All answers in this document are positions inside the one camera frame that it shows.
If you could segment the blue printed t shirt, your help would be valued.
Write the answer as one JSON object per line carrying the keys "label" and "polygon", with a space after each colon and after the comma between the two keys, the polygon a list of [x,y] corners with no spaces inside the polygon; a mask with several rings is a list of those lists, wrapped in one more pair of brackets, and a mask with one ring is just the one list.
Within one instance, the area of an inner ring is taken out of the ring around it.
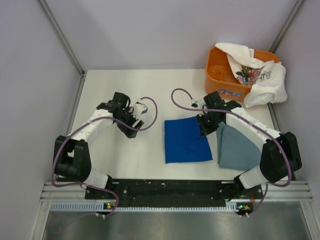
{"label": "blue printed t shirt", "polygon": [[166,164],[200,163],[213,159],[207,137],[200,135],[196,117],[164,121]]}

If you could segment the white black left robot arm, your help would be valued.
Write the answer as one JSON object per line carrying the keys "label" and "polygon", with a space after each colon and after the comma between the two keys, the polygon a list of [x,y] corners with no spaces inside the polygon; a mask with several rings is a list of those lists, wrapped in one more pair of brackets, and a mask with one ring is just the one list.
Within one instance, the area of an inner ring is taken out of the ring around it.
{"label": "white black left robot arm", "polygon": [[98,139],[108,127],[116,124],[124,135],[133,139],[144,122],[139,117],[148,111],[147,106],[139,99],[131,105],[130,98],[115,92],[108,102],[102,102],[92,116],[68,136],[56,138],[54,144],[53,174],[67,178],[76,183],[96,187],[102,198],[109,198],[114,191],[109,176],[92,166],[90,145]]}

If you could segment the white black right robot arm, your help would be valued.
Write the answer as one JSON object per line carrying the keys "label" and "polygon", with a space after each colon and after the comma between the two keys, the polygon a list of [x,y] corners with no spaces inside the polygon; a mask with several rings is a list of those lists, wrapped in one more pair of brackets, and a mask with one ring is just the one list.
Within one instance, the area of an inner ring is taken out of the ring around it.
{"label": "white black right robot arm", "polygon": [[192,107],[200,112],[196,119],[201,136],[217,131],[219,124],[224,123],[239,131],[260,150],[258,165],[233,180],[233,192],[237,197],[245,198],[252,188],[261,184],[276,185],[284,177],[289,183],[293,173],[302,167],[296,136],[268,128],[238,102],[226,102],[218,92],[212,92],[202,100],[193,101]]}

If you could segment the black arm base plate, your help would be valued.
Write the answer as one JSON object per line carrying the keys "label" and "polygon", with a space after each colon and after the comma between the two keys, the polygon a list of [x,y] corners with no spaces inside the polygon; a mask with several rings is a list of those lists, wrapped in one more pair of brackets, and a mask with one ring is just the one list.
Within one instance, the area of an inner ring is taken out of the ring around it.
{"label": "black arm base plate", "polygon": [[107,189],[119,198],[119,207],[224,207],[226,201],[261,199],[262,187],[238,188],[224,180],[163,180],[114,178]]}

